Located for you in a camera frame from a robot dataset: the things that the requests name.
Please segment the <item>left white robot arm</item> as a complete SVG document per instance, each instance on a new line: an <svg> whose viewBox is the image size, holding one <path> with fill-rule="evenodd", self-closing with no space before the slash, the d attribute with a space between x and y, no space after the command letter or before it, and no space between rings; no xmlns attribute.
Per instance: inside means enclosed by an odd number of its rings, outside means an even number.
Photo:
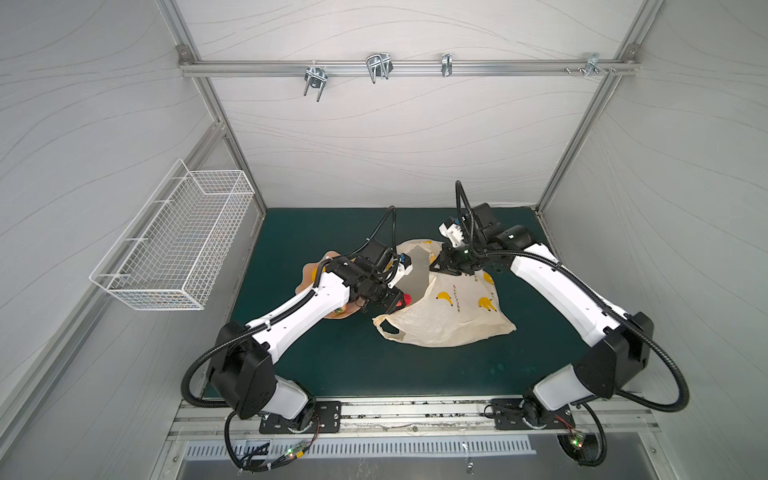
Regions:
<svg viewBox="0 0 768 480"><path fill-rule="evenodd" d="M370 239L351 255L330 254L315 265L310 283L272 312L242 326L225 324L216 344L188 367L180 391L198 408L227 407L238 418L279 416L292 428L312 422L315 398L298 383L275 373L290 346L321 320L346 315L368 303L389 313L406 305L397 283L412 271L412 260Z"/></svg>

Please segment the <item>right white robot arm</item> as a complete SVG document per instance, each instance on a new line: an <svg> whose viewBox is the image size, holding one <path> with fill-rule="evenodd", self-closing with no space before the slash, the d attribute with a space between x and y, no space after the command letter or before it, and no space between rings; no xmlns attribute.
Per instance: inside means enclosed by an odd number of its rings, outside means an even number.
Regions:
<svg viewBox="0 0 768 480"><path fill-rule="evenodd" d="M532 286L576 330L586 354L534 384L523 409L532 422L569 404L619 396L660 412L679 412L690 402L680 367L653 339L654 324L645 314L629 314L590 288L549 248L521 225L504 227L487 204L458 207L439 227L445 242L430 266L437 273L474 274L488 265L505 267ZM671 373L677 397L658 403L625 390L656 355Z"/></svg>

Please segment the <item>cream plastic banana bag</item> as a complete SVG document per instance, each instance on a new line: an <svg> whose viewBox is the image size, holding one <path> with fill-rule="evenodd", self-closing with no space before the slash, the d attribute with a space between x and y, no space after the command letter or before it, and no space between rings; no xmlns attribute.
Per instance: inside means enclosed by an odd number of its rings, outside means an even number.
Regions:
<svg viewBox="0 0 768 480"><path fill-rule="evenodd" d="M397 283L411 303L373 319L380 335L402 344L451 348L516 331L486 271L451 276L429 270L441 247L439 241L423 239L398 245L397 251L412 260L413 270Z"/></svg>

